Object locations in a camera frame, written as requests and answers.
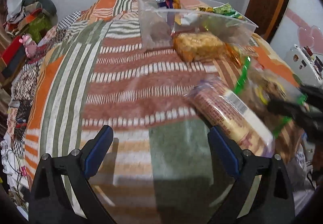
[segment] packaged cookie roll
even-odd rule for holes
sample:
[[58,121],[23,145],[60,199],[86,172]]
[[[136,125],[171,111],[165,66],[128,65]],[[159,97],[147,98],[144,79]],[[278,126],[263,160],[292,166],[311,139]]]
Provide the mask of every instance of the packaged cookie roll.
[[242,150],[257,156],[272,157],[273,136],[263,122],[218,77],[208,78],[186,97],[213,125]]

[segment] blue gripper pad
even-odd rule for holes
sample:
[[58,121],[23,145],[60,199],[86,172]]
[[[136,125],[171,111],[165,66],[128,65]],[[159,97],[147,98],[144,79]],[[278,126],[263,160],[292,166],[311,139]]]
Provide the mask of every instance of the blue gripper pad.
[[236,143],[231,143],[231,141],[233,140],[228,139],[221,131],[221,129],[217,126],[211,128],[207,137],[210,143],[210,147],[220,158],[227,174],[237,179],[240,175],[239,160],[230,147],[230,145],[236,145]]
[[86,145],[92,144],[89,143],[90,141],[94,141],[94,146],[84,160],[84,176],[86,179],[94,176],[99,170],[99,167],[113,141],[112,128],[110,126],[103,126],[96,137],[89,140]]

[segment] white appliance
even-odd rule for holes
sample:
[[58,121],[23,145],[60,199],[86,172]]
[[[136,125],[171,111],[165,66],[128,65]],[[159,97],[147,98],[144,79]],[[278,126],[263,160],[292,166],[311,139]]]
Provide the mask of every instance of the white appliance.
[[323,78],[312,57],[296,44],[287,52],[284,61],[305,85],[322,87]]

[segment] striped blanket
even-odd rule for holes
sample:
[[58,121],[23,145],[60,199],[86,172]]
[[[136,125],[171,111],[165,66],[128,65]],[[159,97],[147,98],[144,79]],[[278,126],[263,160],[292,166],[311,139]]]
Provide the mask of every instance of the striped blanket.
[[144,52],[137,0],[99,0],[44,60],[25,141],[29,184],[42,154],[67,155],[108,124],[114,141],[89,181],[119,224],[207,222],[232,182],[211,159],[208,129],[182,95],[208,73],[230,87],[240,76],[231,62]]

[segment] pink toy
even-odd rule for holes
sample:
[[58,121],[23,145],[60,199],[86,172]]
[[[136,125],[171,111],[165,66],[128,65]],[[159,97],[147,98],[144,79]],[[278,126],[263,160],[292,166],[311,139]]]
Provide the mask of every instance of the pink toy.
[[23,35],[22,39],[19,39],[19,42],[25,47],[27,57],[29,59],[33,58],[36,53],[37,44],[33,41],[30,34]]

